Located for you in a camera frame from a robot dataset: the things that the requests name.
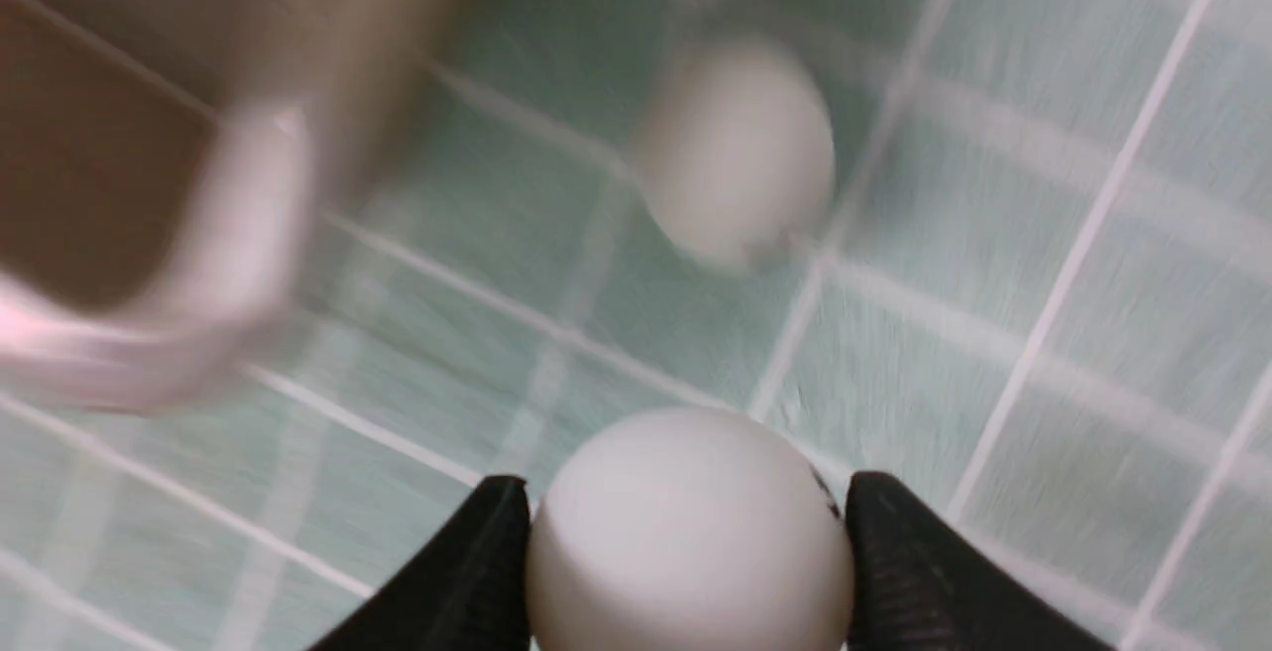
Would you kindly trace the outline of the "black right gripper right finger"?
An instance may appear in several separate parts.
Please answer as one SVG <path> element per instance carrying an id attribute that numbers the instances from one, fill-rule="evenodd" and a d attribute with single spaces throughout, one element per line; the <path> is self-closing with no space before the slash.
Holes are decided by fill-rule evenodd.
<path id="1" fill-rule="evenodd" d="M 1000 570 L 887 470 L 856 470 L 850 650 L 1107 650 Z"/>

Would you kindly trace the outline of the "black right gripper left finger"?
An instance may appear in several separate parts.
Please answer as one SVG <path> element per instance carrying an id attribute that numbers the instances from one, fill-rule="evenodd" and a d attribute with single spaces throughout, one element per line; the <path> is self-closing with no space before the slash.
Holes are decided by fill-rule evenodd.
<path id="1" fill-rule="evenodd" d="M 528 650 L 527 479 L 486 476 L 458 510 L 314 650 Z"/>

